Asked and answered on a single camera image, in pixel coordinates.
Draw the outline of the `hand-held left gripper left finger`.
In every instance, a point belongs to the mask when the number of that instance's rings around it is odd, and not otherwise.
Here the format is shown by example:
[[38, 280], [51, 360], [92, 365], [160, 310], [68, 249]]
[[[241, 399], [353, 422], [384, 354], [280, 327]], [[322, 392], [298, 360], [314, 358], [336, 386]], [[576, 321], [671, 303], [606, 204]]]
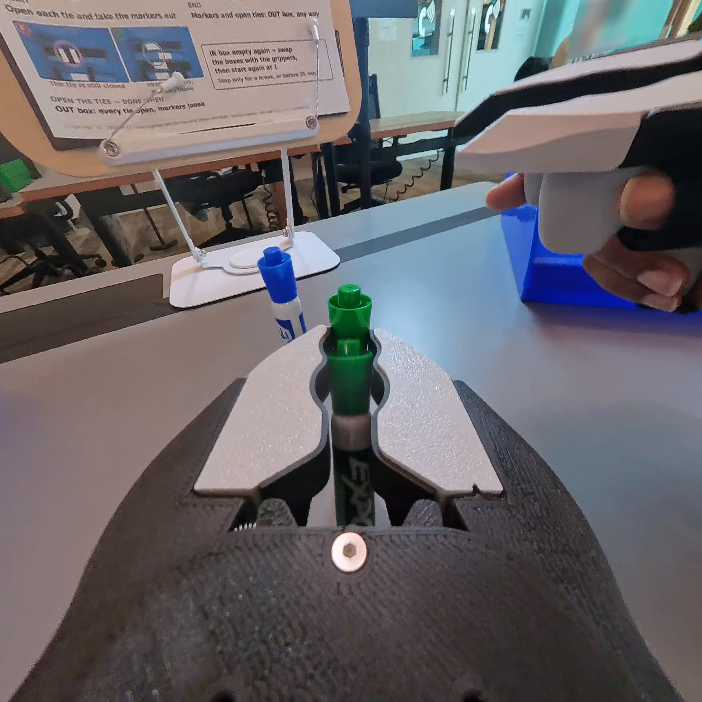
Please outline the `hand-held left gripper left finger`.
[[246, 377], [195, 481], [198, 496], [277, 498], [298, 524], [331, 475], [324, 325], [265, 358]]

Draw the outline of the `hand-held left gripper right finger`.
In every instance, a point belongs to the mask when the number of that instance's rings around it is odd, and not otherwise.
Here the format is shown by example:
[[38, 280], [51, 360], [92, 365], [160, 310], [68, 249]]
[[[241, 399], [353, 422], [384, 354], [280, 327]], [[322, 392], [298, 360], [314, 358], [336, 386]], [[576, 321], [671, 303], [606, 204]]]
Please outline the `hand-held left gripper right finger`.
[[504, 491], [451, 376], [389, 331], [371, 332], [371, 445], [374, 491], [391, 524], [402, 524], [422, 499], [446, 514], [457, 498]]

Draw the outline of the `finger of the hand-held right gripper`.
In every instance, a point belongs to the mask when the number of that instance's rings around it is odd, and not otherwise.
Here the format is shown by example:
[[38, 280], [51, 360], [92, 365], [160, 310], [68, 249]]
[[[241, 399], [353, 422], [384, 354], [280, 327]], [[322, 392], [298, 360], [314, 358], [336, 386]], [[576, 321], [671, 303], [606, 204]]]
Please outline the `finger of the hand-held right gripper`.
[[461, 147], [475, 171], [607, 172], [620, 167], [642, 121], [656, 109], [566, 113], [511, 110]]
[[661, 41], [578, 60], [515, 81], [458, 120], [455, 136], [477, 136], [511, 110], [629, 91], [701, 71], [701, 40]]

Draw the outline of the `green dry erase marker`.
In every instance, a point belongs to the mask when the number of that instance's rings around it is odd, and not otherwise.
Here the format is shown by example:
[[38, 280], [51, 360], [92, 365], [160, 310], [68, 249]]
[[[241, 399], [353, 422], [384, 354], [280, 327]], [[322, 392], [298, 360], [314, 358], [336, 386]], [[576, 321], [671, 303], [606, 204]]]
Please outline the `green dry erase marker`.
[[338, 340], [357, 339], [366, 344], [370, 335], [373, 300], [355, 284], [343, 284], [328, 300], [329, 324]]
[[339, 338], [328, 358], [333, 477], [338, 526], [375, 525], [371, 481], [373, 353], [356, 338]]

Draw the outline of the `blue dry erase marker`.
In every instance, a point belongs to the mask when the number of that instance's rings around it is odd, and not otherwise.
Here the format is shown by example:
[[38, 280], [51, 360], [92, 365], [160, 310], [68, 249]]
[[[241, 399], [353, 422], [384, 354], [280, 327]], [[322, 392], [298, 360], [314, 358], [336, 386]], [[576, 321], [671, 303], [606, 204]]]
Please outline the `blue dry erase marker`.
[[290, 343], [307, 331], [292, 258], [277, 246], [269, 247], [263, 251], [257, 265], [271, 300], [282, 342]]

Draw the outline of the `long wooden desk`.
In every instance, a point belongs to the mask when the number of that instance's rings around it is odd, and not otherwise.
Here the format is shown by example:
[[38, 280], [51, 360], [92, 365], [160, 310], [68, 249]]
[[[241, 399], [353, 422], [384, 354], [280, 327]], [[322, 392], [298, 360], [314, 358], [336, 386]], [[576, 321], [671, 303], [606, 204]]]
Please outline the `long wooden desk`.
[[[399, 186], [396, 195], [390, 198], [392, 202], [402, 198], [438, 161], [441, 161], [439, 190], [451, 189], [458, 147], [454, 126], [460, 117], [459, 112], [438, 111], [370, 120], [370, 206], [387, 201], [391, 182], [402, 174], [403, 156], [428, 154], [426, 165], [420, 167], [410, 182]], [[355, 125], [348, 136], [321, 146], [323, 172], [319, 173], [317, 184], [321, 187], [318, 208], [322, 218], [364, 208], [358, 127]]]

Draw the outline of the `printed instruction sheet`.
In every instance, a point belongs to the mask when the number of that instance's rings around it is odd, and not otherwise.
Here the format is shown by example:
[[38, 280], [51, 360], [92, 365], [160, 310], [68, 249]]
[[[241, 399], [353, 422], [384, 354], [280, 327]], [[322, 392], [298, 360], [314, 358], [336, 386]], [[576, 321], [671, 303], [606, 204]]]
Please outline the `printed instruction sheet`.
[[53, 149], [350, 110], [329, 1], [2, 1], [1, 51]]

